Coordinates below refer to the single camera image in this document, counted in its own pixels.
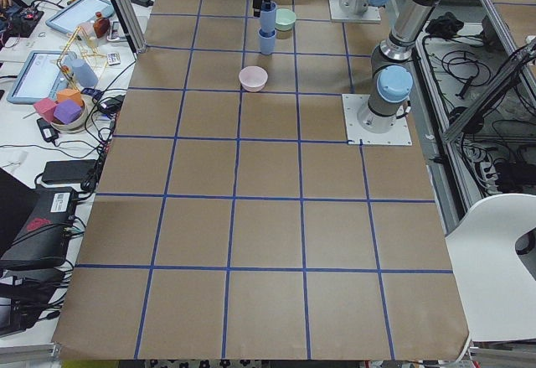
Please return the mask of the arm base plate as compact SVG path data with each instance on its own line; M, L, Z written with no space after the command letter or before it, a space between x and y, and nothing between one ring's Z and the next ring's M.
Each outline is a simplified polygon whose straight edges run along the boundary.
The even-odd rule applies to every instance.
M380 23L379 8L365 0L328 0L331 20L348 23Z
M369 95L343 94L343 115L350 145L411 146L411 136L402 106L390 117L369 109Z

